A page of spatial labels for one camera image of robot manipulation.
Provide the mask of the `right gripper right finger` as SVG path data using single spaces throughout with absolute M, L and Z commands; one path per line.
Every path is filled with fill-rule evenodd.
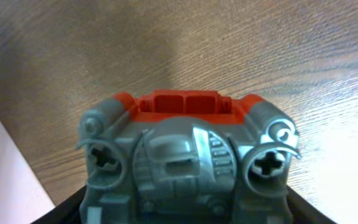
M 291 187 L 288 186 L 287 191 L 287 204 L 293 216 L 293 224 L 336 224 Z

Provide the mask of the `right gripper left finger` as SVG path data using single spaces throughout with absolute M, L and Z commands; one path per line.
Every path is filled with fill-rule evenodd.
M 54 209 L 36 219 L 31 224 L 82 224 L 80 205 L 86 193 L 86 186 L 68 197 Z

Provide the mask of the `red grey toy truck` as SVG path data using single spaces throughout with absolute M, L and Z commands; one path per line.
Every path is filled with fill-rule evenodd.
M 294 121 L 258 95 L 122 92 L 87 110 L 82 223 L 291 223 Z

